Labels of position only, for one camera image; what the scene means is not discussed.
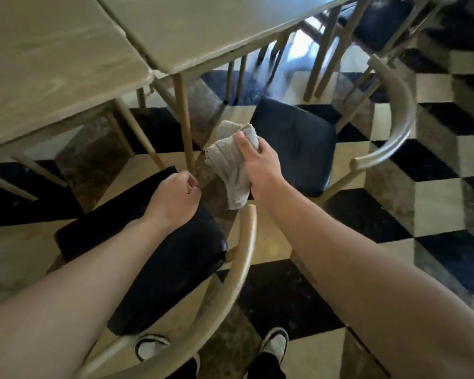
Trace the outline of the person's right black trouser leg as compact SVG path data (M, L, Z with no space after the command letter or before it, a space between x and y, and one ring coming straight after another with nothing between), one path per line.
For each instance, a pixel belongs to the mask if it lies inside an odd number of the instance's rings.
M287 379L278 357L270 352L260 352L242 379Z

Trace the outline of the wooden chair legs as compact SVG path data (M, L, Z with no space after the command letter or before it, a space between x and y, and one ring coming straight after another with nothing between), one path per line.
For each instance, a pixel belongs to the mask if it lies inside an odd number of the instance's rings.
M268 93L292 33L292 30L280 33L272 49L270 43L262 47L252 70L247 68L249 54L228 63L224 105L244 104Z

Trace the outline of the person's left black-white shoe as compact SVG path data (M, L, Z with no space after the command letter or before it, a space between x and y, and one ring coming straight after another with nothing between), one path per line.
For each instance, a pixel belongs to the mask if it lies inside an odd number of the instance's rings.
M170 346L170 342L164 336L145 334L135 343L134 353L140 362L144 362L168 346Z

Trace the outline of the person's left forearm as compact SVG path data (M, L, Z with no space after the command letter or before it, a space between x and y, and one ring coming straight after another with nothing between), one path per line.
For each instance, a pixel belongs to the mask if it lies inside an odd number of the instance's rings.
M133 221L0 303L0 379L73 379L145 262L172 230L157 218Z

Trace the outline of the person's right forearm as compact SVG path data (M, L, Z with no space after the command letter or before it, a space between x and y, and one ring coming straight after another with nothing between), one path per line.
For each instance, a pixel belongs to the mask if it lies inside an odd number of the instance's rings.
M474 379L474 311L453 292L287 183L253 195L393 379Z

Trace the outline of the person's right hand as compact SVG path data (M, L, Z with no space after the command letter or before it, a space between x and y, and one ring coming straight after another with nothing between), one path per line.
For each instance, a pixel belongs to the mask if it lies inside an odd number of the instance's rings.
M290 207L302 196L285 180L276 151L261 138L260 160L256 164L244 163L251 182L254 199L268 210Z

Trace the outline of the person's black-white shoe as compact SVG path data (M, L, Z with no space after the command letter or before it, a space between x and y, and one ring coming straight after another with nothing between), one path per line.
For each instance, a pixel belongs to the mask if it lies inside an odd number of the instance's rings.
M145 334L135 343L134 353L140 362L144 362L168 346L170 346L170 342L164 336Z
M279 364L283 362L289 344L289 335L282 327L274 327L263 338L258 355L264 353L276 357Z

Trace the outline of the person's black trouser leg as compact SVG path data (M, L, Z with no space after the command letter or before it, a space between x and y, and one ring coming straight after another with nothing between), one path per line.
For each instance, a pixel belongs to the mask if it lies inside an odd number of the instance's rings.
M278 357L270 352L260 352L242 379L287 379Z
M179 369L172 373L168 379L196 379L201 367L201 358L196 353Z

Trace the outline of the person's left hand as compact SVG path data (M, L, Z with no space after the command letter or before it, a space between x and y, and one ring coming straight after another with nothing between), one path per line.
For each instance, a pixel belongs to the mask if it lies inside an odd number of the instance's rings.
M199 202L182 202L176 197L176 175L163 180L155 190L142 220L167 235L188 223L196 213Z

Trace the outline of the person's right black-white shoe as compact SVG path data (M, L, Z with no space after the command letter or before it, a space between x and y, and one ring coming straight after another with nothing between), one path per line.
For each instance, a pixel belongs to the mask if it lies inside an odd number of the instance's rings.
M258 355L264 353L276 357L279 364L283 362L289 344L289 335L282 327L274 327L263 338Z

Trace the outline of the person's left black trouser leg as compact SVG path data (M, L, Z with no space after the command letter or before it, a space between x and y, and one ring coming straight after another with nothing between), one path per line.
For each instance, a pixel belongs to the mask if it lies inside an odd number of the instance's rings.
M196 379L201 367L201 358L196 353L179 369L172 373L168 379Z

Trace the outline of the grey cleaning cloth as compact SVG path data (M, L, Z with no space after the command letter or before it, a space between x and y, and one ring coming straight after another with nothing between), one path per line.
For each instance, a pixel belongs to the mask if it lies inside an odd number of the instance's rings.
M205 150L205 163L222 179L228 198L229 210L240 210L248 201L251 182L245 168L234 133L243 132L255 150L259 149L255 128L232 121L222 121L215 130L216 140Z

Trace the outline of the wooden chair with black seat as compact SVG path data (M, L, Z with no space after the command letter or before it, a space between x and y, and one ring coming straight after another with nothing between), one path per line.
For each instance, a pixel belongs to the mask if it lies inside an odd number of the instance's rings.
M284 178L303 195L319 198L320 203L328 201L364 171L391 158L409 138L416 121L417 105L406 82L377 55L370 57L368 65L376 75L373 84L334 125L270 97L259 100L251 118L257 135L277 152ZM390 137L374 152L352 159L349 173L329 185L337 134L352 120L367 95L381 84L390 101Z
M324 27L303 100L320 98L351 44L394 60L436 14L458 0L350 0L315 15Z
M58 230L55 240L65 261L76 259L141 217L158 185L175 173L175 167L159 171ZM171 351L143 367L130 368L129 373L137 379L146 379L148 375L151 379L164 379L208 341L237 300L251 266L257 233L256 207L245 206L239 214L240 240L230 250L220 227L202 203L188 223L166 237L107 323L118 338L87 360L77 379L90 379L102 365L230 262L228 281L183 338L171 345Z

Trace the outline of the light wooden table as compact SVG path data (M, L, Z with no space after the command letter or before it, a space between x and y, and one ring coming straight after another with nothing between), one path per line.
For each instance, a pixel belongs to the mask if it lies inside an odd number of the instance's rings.
M181 126L188 170L194 174L184 82L272 43L301 22L348 0L97 0L152 69L173 81L172 95L154 77Z
M96 0L0 0L0 160L65 187L24 151L117 110L164 167L121 99L152 79Z

